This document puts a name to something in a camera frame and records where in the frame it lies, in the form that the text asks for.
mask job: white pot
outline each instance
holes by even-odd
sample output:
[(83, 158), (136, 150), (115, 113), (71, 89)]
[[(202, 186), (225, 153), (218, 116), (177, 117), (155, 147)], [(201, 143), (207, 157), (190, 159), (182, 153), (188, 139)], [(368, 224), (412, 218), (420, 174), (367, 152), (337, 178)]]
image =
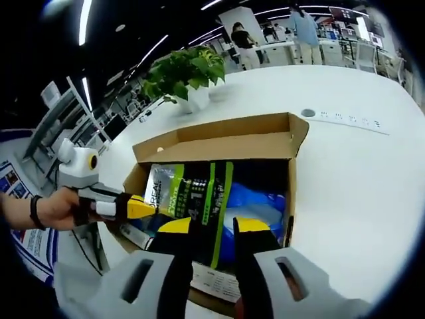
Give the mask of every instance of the white pot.
[(177, 103), (180, 104), (181, 109), (184, 113), (190, 114), (203, 110), (207, 107), (210, 102), (209, 88), (200, 86), (198, 90), (195, 90), (192, 86), (188, 86), (188, 100), (183, 100), (178, 96), (173, 96)]

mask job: human hand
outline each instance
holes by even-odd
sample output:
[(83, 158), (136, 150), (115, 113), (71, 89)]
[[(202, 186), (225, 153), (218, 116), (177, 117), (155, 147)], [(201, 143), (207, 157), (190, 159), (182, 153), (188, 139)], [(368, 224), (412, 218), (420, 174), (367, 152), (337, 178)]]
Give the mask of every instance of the human hand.
[[(59, 231), (69, 231), (75, 228), (74, 216), (72, 209), (78, 207), (80, 204), (80, 198), (77, 192), (62, 187), (58, 191), (55, 191), (48, 198), (41, 198), (37, 202), (37, 213), (40, 222), (46, 228), (53, 228)], [(104, 221), (101, 216), (89, 212), (89, 222)]]

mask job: person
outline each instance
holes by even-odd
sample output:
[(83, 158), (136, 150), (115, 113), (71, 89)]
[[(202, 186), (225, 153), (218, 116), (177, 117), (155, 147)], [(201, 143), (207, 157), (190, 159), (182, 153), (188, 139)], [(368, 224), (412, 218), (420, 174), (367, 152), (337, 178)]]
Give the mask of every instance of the person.
[[(75, 228), (72, 208), (79, 205), (76, 192), (68, 188), (55, 191), (50, 197), (35, 202), (37, 216), (43, 227), (59, 231)], [(3, 289), (7, 291), (4, 304), (19, 301), (15, 315), (22, 317), (31, 311), (45, 318), (65, 318), (58, 309), (53, 288), (45, 286), (24, 265), (12, 240), (11, 229), (25, 231), (37, 229), (30, 217), (31, 199), (16, 199), (0, 192), (0, 241), (2, 272), (5, 276)], [(103, 221), (96, 214), (89, 214), (89, 222)]]
[(282, 28), (281, 26), (279, 26), (279, 23), (275, 23), (275, 24), (274, 24), (274, 29), (275, 29), (276, 31), (283, 31), (283, 30), (284, 30), (284, 28)]
[(233, 25), (231, 39), (239, 48), (240, 61), (245, 69), (260, 68), (260, 59), (255, 48), (258, 43), (244, 30), (242, 23), (236, 22)]
[(317, 23), (314, 19), (302, 10), (298, 4), (290, 4), (290, 28), (297, 32), (297, 42), (301, 49), (301, 56), (304, 64), (322, 64), (317, 38)]

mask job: cable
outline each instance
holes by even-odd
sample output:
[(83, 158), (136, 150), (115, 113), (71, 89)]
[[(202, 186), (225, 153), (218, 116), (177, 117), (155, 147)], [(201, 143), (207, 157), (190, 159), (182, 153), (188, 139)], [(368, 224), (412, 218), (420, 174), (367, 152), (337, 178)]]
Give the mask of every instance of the cable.
[(72, 234), (74, 235), (74, 237), (75, 237), (75, 240), (77, 241), (77, 243), (78, 243), (78, 246), (80, 246), (80, 249), (81, 249), (81, 251), (82, 251), (82, 254), (84, 255), (84, 257), (86, 257), (86, 259), (87, 259), (87, 261), (90, 263), (90, 265), (93, 267), (93, 269), (100, 275), (100, 276), (103, 276), (103, 274), (96, 268), (96, 266), (94, 266), (94, 263), (92, 263), (92, 261), (90, 260), (90, 258), (88, 258), (88, 256), (87, 256), (87, 254), (86, 254), (86, 251), (84, 250), (84, 248), (82, 248), (82, 245), (81, 245), (81, 243), (80, 243), (80, 240), (78, 239), (78, 237), (77, 237), (77, 235), (76, 235), (76, 233), (75, 233), (75, 231), (72, 231)]

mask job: black wristband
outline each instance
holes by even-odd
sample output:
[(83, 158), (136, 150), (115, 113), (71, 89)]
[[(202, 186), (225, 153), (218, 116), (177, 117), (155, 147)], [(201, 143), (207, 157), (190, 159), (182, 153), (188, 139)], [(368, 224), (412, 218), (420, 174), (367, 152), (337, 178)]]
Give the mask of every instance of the black wristband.
[(30, 209), (29, 217), (33, 220), (35, 226), (38, 229), (45, 231), (46, 227), (44, 227), (43, 224), (40, 222), (39, 214), (37, 212), (37, 201), (39, 201), (40, 198), (41, 196), (38, 196), (38, 195), (35, 195), (33, 198), (31, 198), (31, 203), (29, 208)]

